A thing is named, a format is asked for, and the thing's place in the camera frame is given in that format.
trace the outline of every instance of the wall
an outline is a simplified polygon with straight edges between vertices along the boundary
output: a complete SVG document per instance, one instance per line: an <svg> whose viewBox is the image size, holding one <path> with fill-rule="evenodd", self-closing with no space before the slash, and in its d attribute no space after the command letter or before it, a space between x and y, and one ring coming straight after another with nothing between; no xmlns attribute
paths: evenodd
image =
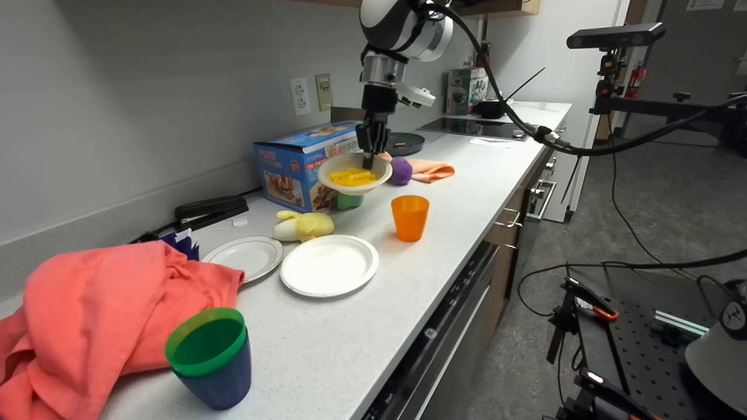
<svg viewBox="0 0 747 420"><path fill-rule="evenodd" d="M686 3L664 0L663 35L649 54L644 99L671 99L675 91L693 101L724 101L735 89L747 89L737 77L737 58L747 54L747 12L733 12L726 0L719 12L686 12Z"/></svg>
<svg viewBox="0 0 747 420"><path fill-rule="evenodd" d="M516 99L571 102L559 136L579 147L591 147L594 122L587 108L594 99L597 70L601 54L594 49L567 49L565 40L579 29L605 29L623 24L628 0L543 0L536 17L492 17L489 43L496 81L508 93L534 70L545 68ZM562 221L565 210L573 207L581 196L586 158L569 185L573 158L556 155L557 193L548 206L548 220Z"/></svg>
<svg viewBox="0 0 747 420"><path fill-rule="evenodd" d="M1 0L0 298L47 254L120 243L174 203L252 187L252 141L328 120L299 120L290 79L328 72L335 102L357 105L358 51L357 12L340 8ZM448 64L409 79L438 91Z"/></svg>

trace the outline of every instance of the green cup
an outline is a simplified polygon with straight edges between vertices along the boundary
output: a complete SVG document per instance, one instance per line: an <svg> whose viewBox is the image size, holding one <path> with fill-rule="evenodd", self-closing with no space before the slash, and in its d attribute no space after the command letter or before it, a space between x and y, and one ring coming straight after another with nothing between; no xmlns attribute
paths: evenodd
<svg viewBox="0 0 747 420"><path fill-rule="evenodd" d="M209 308L179 325L166 341L166 360L214 410L236 407L252 387L250 333L232 308Z"/></svg>

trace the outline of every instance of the white plate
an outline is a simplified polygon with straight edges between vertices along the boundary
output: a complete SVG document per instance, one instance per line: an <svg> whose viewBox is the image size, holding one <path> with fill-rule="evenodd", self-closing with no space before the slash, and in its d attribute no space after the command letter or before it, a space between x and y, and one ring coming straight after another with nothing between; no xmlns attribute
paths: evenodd
<svg viewBox="0 0 747 420"><path fill-rule="evenodd" d="M274 266L281 262L281 245L260 235L241 238L218 245L202 262L243 271L243 283L257 283L259 277L274 271Z"/></svg>
<svg viewBox="0 0 747 420"><path fill-rule="evenodd" d="M354 235L322 235L299 245L281 262L280 280L287 290L330 298L363 287L377 271L377 253Z"/></svg>

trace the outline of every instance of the white countertop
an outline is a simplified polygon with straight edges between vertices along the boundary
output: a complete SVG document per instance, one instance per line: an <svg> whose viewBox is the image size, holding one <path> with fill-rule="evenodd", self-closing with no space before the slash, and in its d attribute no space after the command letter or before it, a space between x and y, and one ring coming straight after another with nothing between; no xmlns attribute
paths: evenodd
<svg viewBox="0 0 747 420"><path fill-rule="evenodd" d="M569 105L518 102L523 120L557 127ZM455 271L488 231L502 203L542 152L531 141L430 136L417 158L455 166L437 185L379 187L361 207L333 214L335 233L369 241L379 254L376 277L346 298L311 301L287 292L277 271L238 294L250 327L252 390L231 410L208 410L172 373L120 381L104 418L252 418L335 420L358 418L409 343L445 292ZM398 193L430 199L419 243L391 235L390 201ZM277 206L252 199L250 225L231 220L195 233L202 253L245 235L271 235Z"/></svg>

